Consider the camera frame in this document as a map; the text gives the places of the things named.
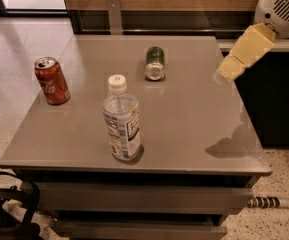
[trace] white bottle cap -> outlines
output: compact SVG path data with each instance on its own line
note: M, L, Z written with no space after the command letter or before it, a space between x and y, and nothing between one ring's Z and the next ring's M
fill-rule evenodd
M113 94L122 94L126 92L126 78L123 75L113 75L108 79L108 89Z

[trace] bottle label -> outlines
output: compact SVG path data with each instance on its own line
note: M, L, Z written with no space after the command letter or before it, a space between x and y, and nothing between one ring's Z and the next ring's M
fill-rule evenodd
M141 144L137 108L118 116L104 111L104 118L112 154L121 160L134 158Z

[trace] metal strip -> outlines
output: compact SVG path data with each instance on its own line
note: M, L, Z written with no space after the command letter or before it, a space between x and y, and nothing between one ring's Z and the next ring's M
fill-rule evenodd
M107 0L111 35L123 35L120 0Z

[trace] clear bottle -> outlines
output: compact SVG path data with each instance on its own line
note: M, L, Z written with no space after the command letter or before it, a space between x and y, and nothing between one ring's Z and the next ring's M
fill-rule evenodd
M123 75L108 79L109 94L103 102L103 113L112 155L132 160L140 150L138 101L127 91Z

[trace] white floor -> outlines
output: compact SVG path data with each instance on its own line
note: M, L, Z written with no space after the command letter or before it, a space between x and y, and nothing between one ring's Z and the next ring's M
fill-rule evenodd
M34 61L43 56L59 58L72 35L69 19L0 18L0 157L40 91ZM254 192L289 198L289 150L266 149L265 156L273 174L261 178ZM11 184L13 180L0 178L0 186ZM36 215L35 220L44 239L64 239L47 227L50 218ZM289 210L245 208L224 224L229 232L224 240L289 240Z

